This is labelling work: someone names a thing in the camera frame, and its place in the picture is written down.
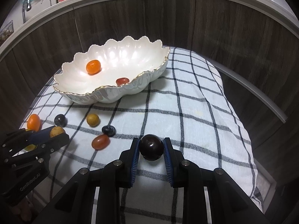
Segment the tan longan fruit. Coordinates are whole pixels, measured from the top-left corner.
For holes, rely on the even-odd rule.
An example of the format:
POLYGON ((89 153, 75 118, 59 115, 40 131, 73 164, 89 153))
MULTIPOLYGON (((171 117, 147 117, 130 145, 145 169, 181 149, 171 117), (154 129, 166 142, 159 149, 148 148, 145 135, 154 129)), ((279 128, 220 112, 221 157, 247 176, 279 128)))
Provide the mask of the tan longan fruit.
POLYGON ((94 113, 88 114, 86 117, 86 121, 90 127, 96 127, 96 126, 98 126, 98 124, 100 124, 99 116, 94 113))

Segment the white scalloped ceramic bowl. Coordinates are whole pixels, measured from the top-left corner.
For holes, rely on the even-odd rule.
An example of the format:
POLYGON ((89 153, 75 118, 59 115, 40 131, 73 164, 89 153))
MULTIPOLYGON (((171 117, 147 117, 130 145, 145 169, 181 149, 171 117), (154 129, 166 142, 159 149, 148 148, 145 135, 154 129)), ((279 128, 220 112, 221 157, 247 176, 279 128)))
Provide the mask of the white scalloped ceramic bowl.
POLYGON ((54 75, 53 89, 80 105, 114 103, 123 96, 143 91, 149 83, 165 71, 170 48, 161 40, 151 42, 147 36, 121 41, 109 39, 104 45, 91 45, 87 52, 78 52, 71 62, 61 66, 54 75), (101 63, 101 71, 90 75, 86 65, 91 60, 101 63), (126 77, 129 83, 117 86, 118 78, 126 77))

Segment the checkered white black cloth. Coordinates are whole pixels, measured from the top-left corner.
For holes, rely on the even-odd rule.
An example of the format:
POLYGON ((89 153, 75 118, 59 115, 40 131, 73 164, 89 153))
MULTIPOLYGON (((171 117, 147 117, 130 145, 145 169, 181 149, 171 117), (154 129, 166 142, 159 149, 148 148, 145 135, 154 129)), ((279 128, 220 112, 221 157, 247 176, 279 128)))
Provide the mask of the checkered white black cloth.
POLYGON ((172 48, 160 78, 112 104, 75 104, 55 92, 53 84, 52 79, 47 82, 29 112, 40 117, 42 128, 64 114, 70 144, 51 155, 49 176, 29 194, 36 210, 41 211, 80 168, 104 167, 129 149, 134 138, 147 134, 169 138, 173 148, 200 168, 223 168, 262 207, 250 137, 224 95, 221 76, 203 57, 172 48), (87 124, 91 113, 100 118, 96 127, 87 124), (105 125, 113 125, 116 134, 106 148, 95 150, 92 141, 104 135, 105 125))

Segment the kitchen faucet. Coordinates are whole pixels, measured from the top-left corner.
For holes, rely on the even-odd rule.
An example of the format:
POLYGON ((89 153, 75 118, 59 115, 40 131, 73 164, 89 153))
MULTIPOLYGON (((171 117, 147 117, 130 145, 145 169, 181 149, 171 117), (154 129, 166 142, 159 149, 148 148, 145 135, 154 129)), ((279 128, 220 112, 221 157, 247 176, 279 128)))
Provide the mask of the kitchen faucet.
POLYGON ((32 9, 31 1, 30 0, 24 0, 22 5, 22 20, 23 24, 26 22, 25 12, 28 12, 32 9))

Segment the dark purple plum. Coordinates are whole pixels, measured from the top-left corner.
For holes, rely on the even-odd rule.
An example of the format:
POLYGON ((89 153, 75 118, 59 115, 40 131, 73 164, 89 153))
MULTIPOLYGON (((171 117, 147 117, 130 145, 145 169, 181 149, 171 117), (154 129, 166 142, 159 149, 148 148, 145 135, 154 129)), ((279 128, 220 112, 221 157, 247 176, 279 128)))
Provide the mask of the dark purple plum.
POLYGON ((148 134, 139 141, 139 151, 147 161, 156 161, 164 153, 164 145, 156 135, 148 134))

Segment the dark grape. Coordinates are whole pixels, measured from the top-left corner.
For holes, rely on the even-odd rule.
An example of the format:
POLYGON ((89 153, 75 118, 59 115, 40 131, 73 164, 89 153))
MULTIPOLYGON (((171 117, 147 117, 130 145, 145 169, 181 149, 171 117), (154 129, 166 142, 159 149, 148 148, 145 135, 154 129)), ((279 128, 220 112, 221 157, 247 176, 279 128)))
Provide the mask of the dark grape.
POLYGON ((65 127, 67 125, 67 119, 64 114, 58 114, 54 118, 56 126, 65 127))

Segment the large orange mandarin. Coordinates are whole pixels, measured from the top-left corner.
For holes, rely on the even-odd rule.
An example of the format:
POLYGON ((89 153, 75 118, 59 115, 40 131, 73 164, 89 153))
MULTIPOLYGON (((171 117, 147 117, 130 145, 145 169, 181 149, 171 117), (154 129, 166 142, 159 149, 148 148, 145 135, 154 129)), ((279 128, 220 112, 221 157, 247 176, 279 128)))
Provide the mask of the large orange mandarin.
POLYGON ((27 120, 27 129, 39 131, 41 127, 41 120, 37 114, 31 114, 27 120))

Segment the dark blueberry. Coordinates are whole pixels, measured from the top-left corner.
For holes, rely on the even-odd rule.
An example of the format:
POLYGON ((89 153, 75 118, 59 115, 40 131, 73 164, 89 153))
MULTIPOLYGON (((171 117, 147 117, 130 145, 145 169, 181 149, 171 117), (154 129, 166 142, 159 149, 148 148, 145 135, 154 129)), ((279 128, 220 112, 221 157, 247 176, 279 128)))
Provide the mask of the dark blueberry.
POLYGON ((113 137, 116 134, 116 129, 113 125, 105 125, 102 127, 102 133, 108 137, 113 137))

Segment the tan longan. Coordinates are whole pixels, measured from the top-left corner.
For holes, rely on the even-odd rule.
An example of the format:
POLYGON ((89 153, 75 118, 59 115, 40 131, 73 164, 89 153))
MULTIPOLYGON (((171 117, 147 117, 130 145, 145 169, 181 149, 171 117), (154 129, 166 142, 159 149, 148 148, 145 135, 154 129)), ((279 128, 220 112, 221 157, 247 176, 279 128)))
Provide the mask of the tan longan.
POLYGON ((65 130, 62 127, 60 127, 60 126, 55 126, 50 131, 50 138, 58 136, 58 135, 60 135, 62 133, 65 133, 65 130))

